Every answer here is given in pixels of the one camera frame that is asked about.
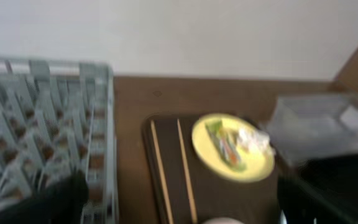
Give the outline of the white tissue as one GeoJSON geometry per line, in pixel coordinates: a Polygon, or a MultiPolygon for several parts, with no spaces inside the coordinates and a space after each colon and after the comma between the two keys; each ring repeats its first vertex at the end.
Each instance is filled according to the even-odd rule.
{"type": "Polygon", "coordinates": [[[275,149],[270,145],[270,136],[257,129],[238,130],[237,144],[251,153],[274,156],[275,149]]]}

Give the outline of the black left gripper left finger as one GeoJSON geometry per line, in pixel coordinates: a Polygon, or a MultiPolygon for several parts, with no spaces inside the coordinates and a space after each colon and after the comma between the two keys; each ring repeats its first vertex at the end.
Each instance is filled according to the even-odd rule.
{"type": "Polygon", "coordinates": [[[81,171],[73,173],[0,212],[0,224],[79,223],[89,188],[81,171]]]}

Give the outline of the colourful snack wrapper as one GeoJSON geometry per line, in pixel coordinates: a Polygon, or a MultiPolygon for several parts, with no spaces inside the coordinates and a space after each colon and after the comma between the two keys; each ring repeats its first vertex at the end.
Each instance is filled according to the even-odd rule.
{"type": "Polygon", "coordinates": [[[236,132],[225,128],[221,119],[207,122],[205,128],[225,165],[236,172],[245,170],[246,164],[237,150],[236,132]]]}

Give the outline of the pink white bowl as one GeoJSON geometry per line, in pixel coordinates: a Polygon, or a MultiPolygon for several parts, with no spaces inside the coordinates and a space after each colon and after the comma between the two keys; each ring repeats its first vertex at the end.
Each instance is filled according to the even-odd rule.
{"type": "Polygon", "coordinates": [[[233,218],[219,217],[219,218],[212,218],[206,220],[202,224],[243,224],[243,223],[233,218]]]}

